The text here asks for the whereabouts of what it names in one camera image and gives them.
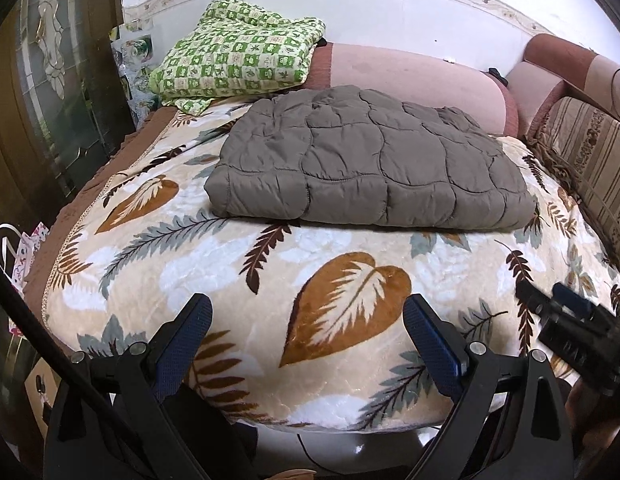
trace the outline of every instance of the brown blanket border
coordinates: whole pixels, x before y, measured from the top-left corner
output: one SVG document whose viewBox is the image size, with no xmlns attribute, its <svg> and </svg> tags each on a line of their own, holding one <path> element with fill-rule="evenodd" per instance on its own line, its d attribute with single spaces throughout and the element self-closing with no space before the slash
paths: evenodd
<svg viewBox="0 0 620 480">
<path fill-rule="evenodd" d="M 142 156 L 168 126 L 176 112 L 177 108 L 175 107 L 162 107 L 148 116 L 141 129 L 126 136 L 116 155 L 102 166 L 76 198 L 59 212 L 55 224 L 50 229 L 50 234 L 37 251 L 36 259 L 26 277 L 26 286 L 23 289 L 26 304 L 41 324 L 45 325 L 41 316 L 41 303 L 48 277 L 52 272 L 59 250 L 70 231 L 84 211 L 96 200 L 108 179 L 115 173 L 129 168 Z M 54 335 L 53 339 L 64 352 L 68 354 L 72 352 Z"/>
</svg>

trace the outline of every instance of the poster on wall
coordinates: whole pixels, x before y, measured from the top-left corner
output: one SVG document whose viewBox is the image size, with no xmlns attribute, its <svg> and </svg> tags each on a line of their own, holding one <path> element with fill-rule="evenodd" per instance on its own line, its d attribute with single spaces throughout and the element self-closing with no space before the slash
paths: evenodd
<svg viewBox="0 0 620 480">
<path fill-rule="evenodd" d="M 159 96 L 149 86 L 150 73 L 161 60 L 154 57 L 152 18 L 133 20 L 110 31 L 110 46 L 132 120 L 139 128 L 159 107 Z"/>
</svg>

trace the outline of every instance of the brown leaf print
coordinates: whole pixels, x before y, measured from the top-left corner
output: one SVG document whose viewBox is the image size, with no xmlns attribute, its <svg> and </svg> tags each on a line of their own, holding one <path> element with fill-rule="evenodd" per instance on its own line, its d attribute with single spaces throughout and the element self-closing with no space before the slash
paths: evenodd
<svg viewBox="0 0 620 480">
<path fill-rule="evenodd" d="M 576 205 L 576 200 L 574 200 L 570 195 L 568 195 L 568 192 L 565 191 L 561 186 L 558 187 L 557 194 L 561 202 L 563 202 L 565 209 L 568 210 L 568 213 L 572 211 L 574 209 L 574 206 Z"/>
<path fill-rule="evenodd" d="M 75 234 L 68 240 L 66 248 L 60 255 L 58 264 L 52 269 L 50 273 L 50 287 L 52 290 L 72 285 L 72 275 L 82 272 L 82 270 L 91 266 L 91 264 L 80 261 L 77 254 L 78 238 L 81 236 L 81 229 L 83 228 L 84 226 L 82 225 L 77 226 Z"/>
<path fill-rule="evenodd" d="M 459 233 L 440 233 L 440 235 L 446 244 L 472 252 L 466 235 Z"/>
<path fill-rule="evenodd" d="M 177 114 L 174 116 L 174 119 L 172 120 L 171 126 L 178 128 L 180 126 L 183 126 L 184 124 L 190 124 L 192 121 L 196 120 L 196 117 L 188 115 L 185 112 L 177 112 Z"/>
<path fill-rule="evenodd" d="M 560 208 L 553 202 L 548 202 L 548 216 L 550 220 L 552 220 L 555 228 L 557 228 L 563 236 L 567 238 L 576 236 L 576 219 L 566 218 Z"/>
<path fill-rule="evenodd" d="M 558 357 L 557 354 L 554 354 L 552 359 L 550 359 L 550 366 L 552 367 L 552 372 L 554 372 L 554 377 L 557 379 L 565 379 L 572 372 L 572 367 Z"/>
<path fill-rule="evenodd" d="M 259 286 L 261 284 L 259 270 L 263 269 L 263 264 L 266 263 L 270 250 L 273 250 L 277 243 L 283 241 L 284 234 L 292 233 L 290 225 L 292 224 L 274 223 L 267 226 L 261 231 L 261 235 L 257 238 L 254 247 L 245 255 L 246 259 L 243 263 L 243 269 L 241 269 L 239 274 L 245 272 L 245 283 L 255 294 L 259 293 Z"/>
<path fill-rule="evenodd" d="M 387 330 L 411 283 L 398 267 L 377 267 L 367 253 L 341 254 L 322 266 L 295 299 L 279 367 L 324 357 Z"/>
<path fill-rule="evenodd" d="M 620 286 L 616 284 L 612 285 L 612 290 L 610 290 L 610 303 L 616 317 L 620 317 Z"/>
<path fill-rule="evenodd" d="M 511 250 L 504 243 L 496 241 L 509 251 L 506 256 L 506 264 L 509 270 L 512 271 L 514 280 L 516 283 L 522 280 L 528 280 L 533 282 L 530 275 L 530 267 L 528 261 L 523 257 L 523 253 L 519 250 Z M 519 341 L 519 355 L 527 355 L 530 351 L 530 339 L 532 338 L 532 331 L 534 329 L 534 319 L 532 313 L 529 311 L 527 305 L 520 300 L 518 301 L 518 318 L 520 322 L 518 324 L 518 341 Z"/>
<path fill-rule="evenodd" d="M 229 330 L 222 330 L 209 333 L 203 338 L 187 371 L 187 384 L 231 418 L 272 422 L 264 413 L 254 412 L 259 407 L 256 402 L 245 402 L 246 397 L 250 396 L 249 391 L 236 387 L 245 382 L 245 378 L 232 373 L 232 369 L 241 363 L 241 359 L 223 357 L 236 346 L 234 343 L 221 341 L 229 333 Z"/>
<path fill-rule="evenodd" d="M 525 225 L 523 229 L 517 229 L 514 231 L 514 238 L 516 239 L 516 243 L 524 244 L 529 242 L 532 248 L 538 249 L 542 243 L 542 224 L 541 221 L 545 223 L 545 225 L 549 225 L 542 217 L 541 210 L 539 209 L 539 201 L 536 196 L 534 197 L 534 214 L 530 221 Z"/>
<path fill-rule="evenodd" d="M 539 167 L 539 163 L 534 158 L 534 155 L 525 155 L 523 157 L 523 161 L 527 164 L 528 168 L 530 168 L 532 175 L 534 175 L 534 178 L 541 189 L 544 190 L 545 193 L 549 193 L 548 189 L 545 187 L 545 183 L 543 182 L 543 172 Z"/>
<path fill-rule="evenodd" d="M 110 212 L 95 234 L 110 231 L 114 227 L 147 215 L 170 202 L 178 192 L 179 184 L 165 178 L 165 175 L 146 180 L 139 189 Z"/>
<path fill-rule="evenodd" d="M 119 189 L 125 186 L 125 184 L 132 182 L 137 176 L 147 173 L 148 171 L 152 170 L 153 168 L 156 168 L 158 165 L 163 164 L 164 162 L 167 162 L 168 160 L 176 157 L 177 155 L 181 155 L 185 147 L 186 147 L 185 144 L 181 144 L 180 146 L 177 146 L 176 148 L 171 148 L 167 152 L 163 152 L 161 155 L 155 156 L 150 162 L 148 162 L 147 165 L 142 167 L 140 170 L 135 170 L 135 171 L 132 171 L 131 173 L 117 173 L 117 175 L 123 175 L 127 177 L 127 179 L 125 179 L 120 184 L 117 184 L 116 186 L 114 186 L 112 189 L 108 191 L 108 193 L 103 199 L 103 206 L 107 207 L 108 203 L 110 202 L 110 199 L 115 195 L 115 193 Z"/>
</svg>

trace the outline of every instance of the sofa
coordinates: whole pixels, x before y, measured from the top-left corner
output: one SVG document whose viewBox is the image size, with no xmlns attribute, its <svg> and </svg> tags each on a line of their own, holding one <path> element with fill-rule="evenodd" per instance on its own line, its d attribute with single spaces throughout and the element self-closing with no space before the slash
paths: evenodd
<svg viewBox="0 0 620 480">
<path fill-rule="evenodd" d="M 506 78 L 519 138 L 573 195 L 620 272 L 620 66 L 538 34 Z"/>
</svg>

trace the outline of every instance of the screw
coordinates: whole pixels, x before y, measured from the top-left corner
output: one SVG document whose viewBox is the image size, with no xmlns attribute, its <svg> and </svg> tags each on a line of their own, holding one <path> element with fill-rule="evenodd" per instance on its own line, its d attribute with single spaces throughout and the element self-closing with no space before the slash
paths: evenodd
<svg viewBox="0 0 620 480">
<path fill-rule="evenodd" d="M 148 345 L 146 345 L 143 341 L 137 341 L 136 343 L 132 343 L 132 345 L 130 345 L 129 350 L 132 355 L 141 355 L 146 351 L 147 347 Z"/>
<path fill-rule="evenodd" d="M 542 363 L 543 361 L 545 361 L 545 359 L 547 359 L 547 355 L 545 355 L 545 352 L 543 350 L 539 350 L 539 349 L 534 349 L 532 350 L 532 359 L 534 359 L 535 361 L 538 361 L 539 363 Z"/>
<path fill-rule="evenodd" d="M 485 345 L 480 341 L 473 341 L 470 343 L 470 352 L 477 355 L 483 355 L 487 351 Z"/>
<path fill-rule="evenodd" d="M 70 356 L 70 362 L 74 364 L 80 363 L 81 361 L 84 360 L 84 357 L 85 357 L 85 352 L 81 352 L 79 350 L 78 352 L 75 352 L 74 354 Z"/>
</svg>

